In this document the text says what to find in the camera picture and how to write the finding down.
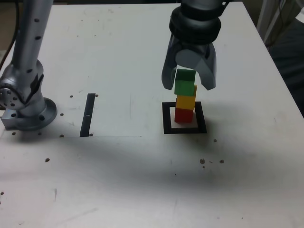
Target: white table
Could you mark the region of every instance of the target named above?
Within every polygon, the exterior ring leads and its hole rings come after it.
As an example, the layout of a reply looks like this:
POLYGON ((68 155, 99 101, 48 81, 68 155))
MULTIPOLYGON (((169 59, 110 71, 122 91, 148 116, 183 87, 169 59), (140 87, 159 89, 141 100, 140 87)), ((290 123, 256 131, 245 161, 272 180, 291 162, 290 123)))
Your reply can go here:
POLYGON ((217 87, 198 87, 209 133, 163 134, 177 6, 53 7, 42 91, 64 116, 40 136, 1 125, 1 228, 303 227, 304 120, 242 3, 221 17, 217 87))

